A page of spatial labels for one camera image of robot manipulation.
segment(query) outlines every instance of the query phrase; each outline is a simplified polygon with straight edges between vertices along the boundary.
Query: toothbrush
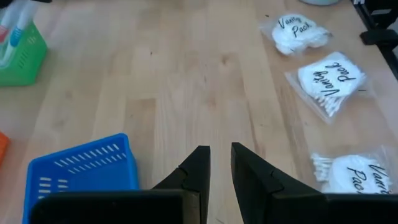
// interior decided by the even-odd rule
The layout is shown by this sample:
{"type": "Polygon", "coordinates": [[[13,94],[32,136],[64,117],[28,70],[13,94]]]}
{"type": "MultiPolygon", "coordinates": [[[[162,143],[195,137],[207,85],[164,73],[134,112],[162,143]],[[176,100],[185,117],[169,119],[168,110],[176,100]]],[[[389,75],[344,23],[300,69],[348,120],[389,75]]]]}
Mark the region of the toothbrush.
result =
{"type": "Polygon", "coordinates": [[[26,0],[15,0],[6,9],[4,9],[5,13],[0,22],[0,45],[4,43],[9,29],[13,25],[13,19],[15,19],[15,15],[18,14],[25,2],[26,0]]]}
{"type": "Polygon", "coordinates": [[[15,48],[19,44],[19,41],[21,40],[25,28],[32,22],[38,7],[39,3],[33,0],[29,0],[25,4],[24,8],[22,9],[21,15],[19,16],[17,25],[12,31],[6,53],[4,54],[4,57],[1,60],[0,65],[5,65],[6,63],[8,63],[12,53],[14,52],[15,48]]]}

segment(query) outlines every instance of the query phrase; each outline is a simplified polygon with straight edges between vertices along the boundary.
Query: transparent plastic packaging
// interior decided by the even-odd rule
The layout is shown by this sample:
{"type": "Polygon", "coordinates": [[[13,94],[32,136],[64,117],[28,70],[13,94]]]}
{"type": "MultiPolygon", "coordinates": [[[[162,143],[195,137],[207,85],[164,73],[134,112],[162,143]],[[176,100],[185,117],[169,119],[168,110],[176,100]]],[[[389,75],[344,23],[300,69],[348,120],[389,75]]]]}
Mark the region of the transparent plastic packaging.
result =
{"type": "Polygon", "coordinates": [[[393,149],[379,146],[359,154],[325,156],[314,152],[311,160],[323,193],[396,194],[397,173],[393,149]]]}
{"type": "Polygon", "coordinates": [[[366,81],[365,73],[340,52],[285,76],[297,94],[328,124],[366,81]]]}
{"type": "Polygon", "coordinates": [[[275,42],[278,51],[284,55],[301,54],[308,47],[326,45],[331,36],[325,28],[311,19],[296,13],[284,14],[276,20],[263,22],[261,32],[275,42]]]}

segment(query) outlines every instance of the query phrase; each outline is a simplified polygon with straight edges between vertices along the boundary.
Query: wood grain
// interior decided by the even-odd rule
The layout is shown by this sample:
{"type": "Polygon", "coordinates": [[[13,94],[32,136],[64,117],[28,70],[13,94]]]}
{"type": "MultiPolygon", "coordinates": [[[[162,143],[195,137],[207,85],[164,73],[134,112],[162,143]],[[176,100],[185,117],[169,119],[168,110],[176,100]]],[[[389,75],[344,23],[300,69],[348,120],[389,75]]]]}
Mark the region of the wood grain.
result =
{"type": "Polygon", "coordinates": [[[211,146],[208,223],[242,223],[230,169],[239,141],[316,187],[309,154],[397,146],[398,85],[349,1],[59,0],[35,18],[49,54],[33,86],[0,89],[0,130],[12,144],[0,169],[0,223],[20,223],[33,158],[125,132],[150,189],[198,145],[211,146]],[[287,58],[258,26],[298,12],[333,33],[330,45],[287,58]],[[284,72],[342,51],[372,80],[331,126],[284,72]]]}

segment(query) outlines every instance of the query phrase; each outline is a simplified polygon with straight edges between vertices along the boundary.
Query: blue plastic basket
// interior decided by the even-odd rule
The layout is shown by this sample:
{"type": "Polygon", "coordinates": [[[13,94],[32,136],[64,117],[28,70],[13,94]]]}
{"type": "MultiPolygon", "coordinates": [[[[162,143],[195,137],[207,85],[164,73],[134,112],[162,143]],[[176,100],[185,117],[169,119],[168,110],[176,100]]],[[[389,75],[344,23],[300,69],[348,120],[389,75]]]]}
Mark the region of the blue plastic basket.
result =
{"type": "Polygon", "coordinates": [[[136,162],[125,134],[39,157],[27,171],[23,224],[35,203],[49,193],[137,189],[136,162]]]}

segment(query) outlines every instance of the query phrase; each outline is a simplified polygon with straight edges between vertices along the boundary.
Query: wooden table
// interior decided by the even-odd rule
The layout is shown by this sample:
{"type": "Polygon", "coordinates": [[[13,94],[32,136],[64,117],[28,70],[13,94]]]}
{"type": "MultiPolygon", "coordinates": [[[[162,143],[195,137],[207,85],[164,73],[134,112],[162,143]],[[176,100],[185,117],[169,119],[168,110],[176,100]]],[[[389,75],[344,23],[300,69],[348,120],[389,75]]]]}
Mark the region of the wooden table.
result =
{"type": "Polygon", "coordinates": [[[238,141],[315,186],[309,153],[397,145],[398,85],[349,1],[79,0],[43,6],[35,21],[50,51],[37,83],[0,89],[0,129],[12,145],[0,169],[0,221],[19,223],[35,157],[118,132],[130,138],[149,189],[198,145],[211,146],[208,223],[242,223],[230,168],[238,141]],[[298,12],[324,25],[329,47],[286,58],[261,21],[298,12]],[[332,126],[293,91],[284,72],[343,51],[372,78],[332,126]]]}

